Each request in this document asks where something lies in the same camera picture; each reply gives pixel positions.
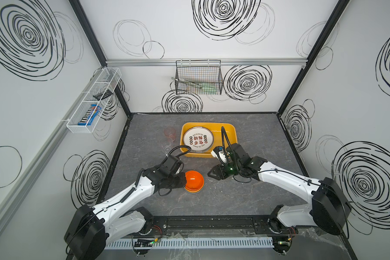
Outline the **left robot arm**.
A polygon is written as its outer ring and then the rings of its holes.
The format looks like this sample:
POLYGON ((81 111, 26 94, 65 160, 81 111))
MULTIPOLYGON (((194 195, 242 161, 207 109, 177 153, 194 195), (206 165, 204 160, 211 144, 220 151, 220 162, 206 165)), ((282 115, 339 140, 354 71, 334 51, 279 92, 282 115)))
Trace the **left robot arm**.
POLYGON ((77 260, 95 260, 106 246, 123 236, 151 230, 153 216, 140 201, 160 189, 180 189, 186 185, 184 163, 168 155, 162 162, 141 169, 136 181, 110 199, 94 206, 79 207, 64 235, 68 255, 77 260))

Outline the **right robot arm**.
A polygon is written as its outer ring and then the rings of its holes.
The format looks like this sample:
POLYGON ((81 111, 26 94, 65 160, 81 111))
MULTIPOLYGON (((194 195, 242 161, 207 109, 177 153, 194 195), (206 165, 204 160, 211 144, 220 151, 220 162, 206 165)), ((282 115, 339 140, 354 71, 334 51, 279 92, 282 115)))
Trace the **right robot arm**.
POLYGON ((333 179, 305 177, 262 157, 250 157, 239 144, 217 146, 211 155, 219 161, 208 173, 211 178, 224 180, 241 176, 255 179, 278 186, 305 201, 297 206, 277 206, 267 220, 273 233, 280 234, 295 226, 315 226, 335 236, 343 232, 352 207, 333 179))

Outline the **yellow bowl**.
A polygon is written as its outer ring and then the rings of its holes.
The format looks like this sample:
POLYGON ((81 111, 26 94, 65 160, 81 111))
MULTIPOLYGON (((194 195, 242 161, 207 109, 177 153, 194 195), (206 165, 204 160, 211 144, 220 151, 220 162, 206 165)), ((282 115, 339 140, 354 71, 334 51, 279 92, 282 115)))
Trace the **yellow bowl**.
POLYGON ((198 192, 200 192, 202 189, 203 189, 202 187, 201 187, 201 188, 198 188, 198 189, 190 189, 190 188, 185 187, 185 190, 186 190, 187 192, 189 192, 189 193, 198 193, 198 192))

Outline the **clear ribbed glass tumbler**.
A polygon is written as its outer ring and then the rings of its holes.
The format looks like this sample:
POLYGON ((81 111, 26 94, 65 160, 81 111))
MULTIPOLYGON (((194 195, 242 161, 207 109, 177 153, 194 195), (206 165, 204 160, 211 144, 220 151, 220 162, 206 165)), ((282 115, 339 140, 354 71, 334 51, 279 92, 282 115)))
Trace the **clear ribbed glass tumbler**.
POLYGON ((162 151, 163 151, 163 153, 164 153, 165 155, 168 155, 169 152, 171 151, 171 149, 172 149, 172 146, 171 146, 171 145, 170 145, 170 146, 164 146, 164 147, 162 148, 162 151))

